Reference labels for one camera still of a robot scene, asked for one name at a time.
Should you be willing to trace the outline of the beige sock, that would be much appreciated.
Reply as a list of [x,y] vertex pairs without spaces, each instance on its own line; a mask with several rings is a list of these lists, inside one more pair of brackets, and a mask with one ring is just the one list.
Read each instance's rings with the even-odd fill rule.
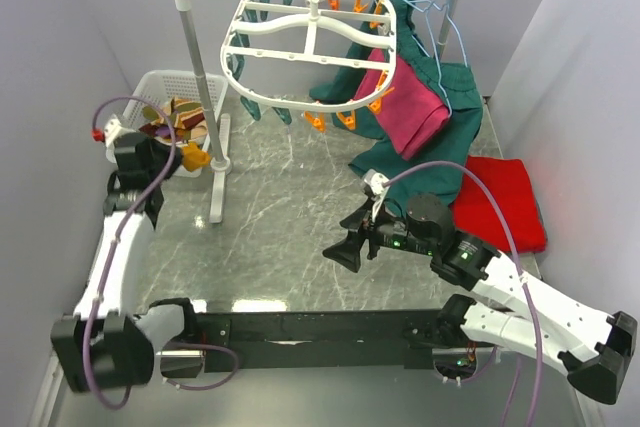
[[195,141],[201,143],[208,135],[204,118],[204,110],[200,102],[172,97],[161,106],[164,117],[153,108],[145,107],[145,119],[139,130],[150,137],[169,142],[171,140],[169,126],[172,125],[178,142]]

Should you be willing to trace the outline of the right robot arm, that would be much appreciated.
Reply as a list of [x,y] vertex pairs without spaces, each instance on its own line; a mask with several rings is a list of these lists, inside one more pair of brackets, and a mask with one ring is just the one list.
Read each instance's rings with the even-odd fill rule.
[[482,239],[456,228],[453,214],[432,194],[410,199],[396,217],[369,197],[340,223],[345,238],[323,255],[347,270],[361,268],[363,248],[427,256],[442,280],[464,289],[453,295],[434,326],[415,337],[439,347],[490,343],[541,359],[586,397],[617,402],[636,347],[638,323],[629,314],[591,308],[557,291]]

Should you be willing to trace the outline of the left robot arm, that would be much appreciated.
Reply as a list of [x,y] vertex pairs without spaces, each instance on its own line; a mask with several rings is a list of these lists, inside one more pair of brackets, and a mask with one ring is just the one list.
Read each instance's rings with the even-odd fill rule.
[[50,334],[75,393],[145,385],[166,344],[186,349],[200,335],[186,298],[157,301],[135,313],[137,276],[164,203],[161,183],[173,175],[181,155],[138,132],[118,137],[113,147],[117,168],[107,183],[103,232],[88,284],[73,313],[56,321]]

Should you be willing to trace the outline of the yellow sock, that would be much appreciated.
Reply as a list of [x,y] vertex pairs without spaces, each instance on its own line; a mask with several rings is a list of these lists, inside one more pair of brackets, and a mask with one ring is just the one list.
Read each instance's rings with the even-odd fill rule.
[[211,162],[210,154],[197,143],[189,142],[181,148],[182,167],[188,172],[194,172],[206,167]]

